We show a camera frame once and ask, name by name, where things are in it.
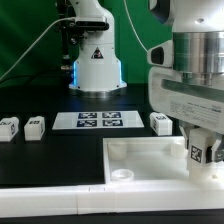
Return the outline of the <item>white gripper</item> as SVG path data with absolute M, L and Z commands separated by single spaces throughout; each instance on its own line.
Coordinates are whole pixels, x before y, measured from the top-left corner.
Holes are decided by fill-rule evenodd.
M 189 145 L 189 123 L 217 132 L 206 150 L 206 162 L 224 161 L 224 74 L 212 77 L 212 85 L 182 82 L 172 69 L 152 67 L 149 71 L 149 102 L 154 111 L 182 120 L 179 122 L 185 146 Z

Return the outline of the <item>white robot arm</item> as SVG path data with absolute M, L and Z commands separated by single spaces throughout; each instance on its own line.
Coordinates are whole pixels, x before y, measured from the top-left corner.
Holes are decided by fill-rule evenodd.
M 69 0 L 80 41 L 70 88 L 105 96 L 126 86 L 114 50 L 114 18 L 98 0 Z M 180 121 L 189 157 L 224 161 L 224 0 L 148 0 L 172 38 L 147 51 L 149 102 Z

